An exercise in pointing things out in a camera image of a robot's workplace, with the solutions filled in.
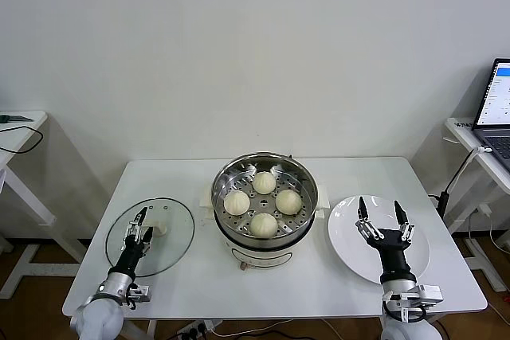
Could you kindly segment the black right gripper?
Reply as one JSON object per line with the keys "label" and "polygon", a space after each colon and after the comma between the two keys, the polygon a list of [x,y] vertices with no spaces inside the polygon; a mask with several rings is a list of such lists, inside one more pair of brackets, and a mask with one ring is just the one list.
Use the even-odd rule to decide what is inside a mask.
{"label": "black right gripper", "polygon": [[360,196],[355,226],[364,239],[368,240],[368,245],[378,251],[383,269],[382,276],[414,276],[406,262],[404,252],[410,247],[415,226],[409,222],[406,211],[398,201],[394,201],[394,210],[399,231],[378,230],[369,220],[365,201]]}

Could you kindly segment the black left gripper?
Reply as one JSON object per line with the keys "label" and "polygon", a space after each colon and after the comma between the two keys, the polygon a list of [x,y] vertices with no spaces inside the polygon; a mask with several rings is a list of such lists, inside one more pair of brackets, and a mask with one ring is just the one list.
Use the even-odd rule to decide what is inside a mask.
{"label": "black left gripper", "polygon": [[109,273],[116,272],[125,275],[135,274],[137,264],[149,249],[153,237],[154,228],[149,226],[144,232],[142,240],[140,240],[143,221],[146,215],[147,208],[143,207],[129,222],[126,231],[127,238],[124,241],[124,250],[121,252],[116,265],[109,269]]}

